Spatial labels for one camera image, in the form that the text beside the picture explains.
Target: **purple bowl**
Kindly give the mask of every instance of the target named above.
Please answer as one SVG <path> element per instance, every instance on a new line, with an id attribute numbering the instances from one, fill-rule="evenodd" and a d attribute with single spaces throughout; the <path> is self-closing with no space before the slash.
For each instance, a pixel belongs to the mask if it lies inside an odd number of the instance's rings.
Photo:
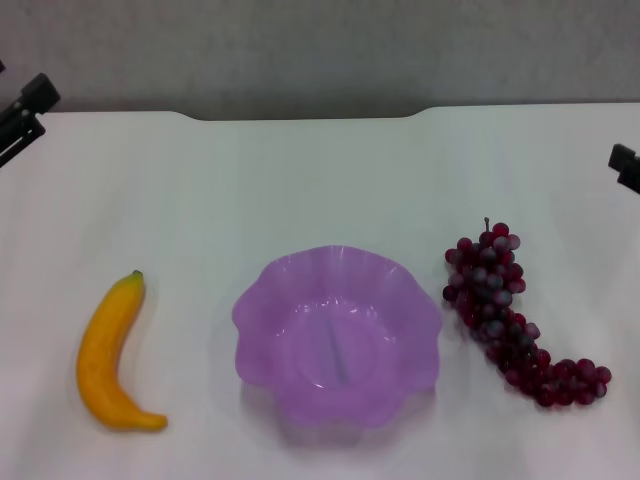
<path id="1" fill-rule="evenodd" d="M 274 260 L 232 316 L 238 375 L 295 423 L 379 427 L 438 377 L 438 308 L 406 268 L 364 250 Z"/>

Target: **bunch of grapes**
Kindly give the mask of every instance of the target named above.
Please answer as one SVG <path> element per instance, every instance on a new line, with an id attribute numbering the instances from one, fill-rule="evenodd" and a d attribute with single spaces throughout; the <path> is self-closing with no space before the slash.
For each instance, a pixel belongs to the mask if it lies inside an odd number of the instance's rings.
<path id="1" fill-rule="evenodd" d="M 506 381 L 540 406 L 568 406 L 574 401 L 590 405 L 604 397 L 611 381 L 607 367 L 596 368 L 586 358 L 552 364 L 549 352 L 536 345 L 540 337 L 536 324 L 509 308 L 513 295 L 527 288 L 513 253 L 520 247 L 520 238 L 510 234 L 504 223 L 490 230 L 489 219 L 484 221 L 486 230 L 477 243 L 461 238 L 457 248 L 445 253 L 454 271 L 442 292 L 444 299 L 460 314 L 471 337 L 485 347 L 487 358 Z"/>

